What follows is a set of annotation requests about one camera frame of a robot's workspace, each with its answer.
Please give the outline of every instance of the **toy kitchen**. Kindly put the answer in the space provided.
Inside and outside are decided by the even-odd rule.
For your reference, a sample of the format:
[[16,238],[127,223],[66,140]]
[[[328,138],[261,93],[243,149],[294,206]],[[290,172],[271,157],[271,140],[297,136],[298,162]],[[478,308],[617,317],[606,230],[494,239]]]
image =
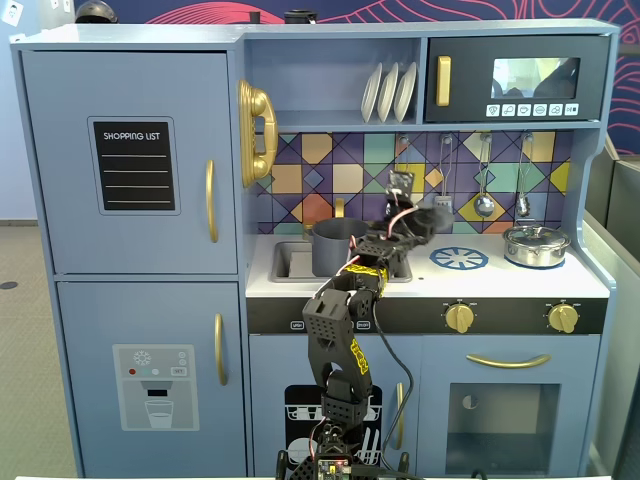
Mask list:
[[67,25],[13,44],[78,474],[304,461],[321,394],[302,311],[331,275],[316,227],[382,221],[400,172],[450,221],[377,304],[411,382],[353,323],[373,383],[358,458],[585,475],[616,289],[582,218],[618,33]]

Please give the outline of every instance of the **blue burner graphic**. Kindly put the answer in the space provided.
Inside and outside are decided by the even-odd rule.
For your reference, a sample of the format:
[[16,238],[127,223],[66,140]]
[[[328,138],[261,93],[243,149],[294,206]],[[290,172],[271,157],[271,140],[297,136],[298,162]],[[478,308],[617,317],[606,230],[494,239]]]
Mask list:
[[439,267],[451,270],[475,270],[489,263],[489,257],[484,253],[465,247],[439,248],[429,258]]

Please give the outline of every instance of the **hanging ladle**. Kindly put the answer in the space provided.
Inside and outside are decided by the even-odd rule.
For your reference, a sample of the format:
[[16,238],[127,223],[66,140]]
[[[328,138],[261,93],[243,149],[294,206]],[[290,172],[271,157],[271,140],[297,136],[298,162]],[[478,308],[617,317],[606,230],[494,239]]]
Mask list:
[[[522,157],[524,156],[524,145],[528,143],[530,145],[529,157],[527,166],[522,168]],[[533,134],[522,134],[522,144],[520,146],[520,160],[518,160],[518,199],[516,200],[516,213],[519,217],[528,217],[531,213],[531,205],[529,204],[529,198],[527,197],[527,175],[531,170],[531,162],[533,161]]]
[[[480,135],[480,140],[482,141],[480,148],[480,194],[476,198],[473,207],[479,216],[487,218],[493,215],[495,210],[495,204],[487,194],[487,175],[489,174],[489,165],[491,163],[491,134],[483,133]],[[483,169],[482,160],[485,150],[487,151],[487,166]]]

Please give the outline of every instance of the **gray cup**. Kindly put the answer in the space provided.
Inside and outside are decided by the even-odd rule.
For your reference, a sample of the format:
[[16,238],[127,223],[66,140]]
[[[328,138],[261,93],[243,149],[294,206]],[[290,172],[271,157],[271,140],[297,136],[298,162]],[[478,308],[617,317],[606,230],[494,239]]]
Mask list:
[[316,223],[312,232],[311,271],[316,277],[332,277],[347,262],[349,238],[363,237],[369,225],[355,218],[330,218]]

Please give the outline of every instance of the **blue cabinet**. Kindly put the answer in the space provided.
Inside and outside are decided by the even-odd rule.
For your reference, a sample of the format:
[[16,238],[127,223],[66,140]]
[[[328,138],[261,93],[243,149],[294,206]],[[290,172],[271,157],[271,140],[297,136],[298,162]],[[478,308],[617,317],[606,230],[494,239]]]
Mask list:
[[56,273],[236,273],[226,55],[22,58]]
[[578,475],[599,344],[424,337],[418,475]]
[[[396,430],[385,456],[391,465],[397,468],[401,453],[409,452],[413,472],[418,436],[418,382],[422,342],[418,336],[390,335],[388,338],[400,359],[411,370],[416,381],[416,389],[401,421],[402,436],[399,437]],[[359,336],[358,342],[369,362],[373,383],[380,389],[377,391],[374,388],[376,393],[370,401],[369,412],[365,418],[365,442],[360,454],[365,461],[373,462],[379,457],[382,441],[398,408],[398,385],[402,385],[401,388],[406,393],[409,381],[379,337]],[[322,415],[319,395],[314,387],[307,359],[307,343],[307,337],[300,335],[250,337],[256,476],[273,476],[279,450],[289,451],[289,456],[293,459],[291,467],[295,467],[296,460],[304,459],[308,455],[310,430],[320,421]],[[376,424],[381,426],[381,432],[376,433]]]
[[243,477],[234,283],[59,283],[85,475]]

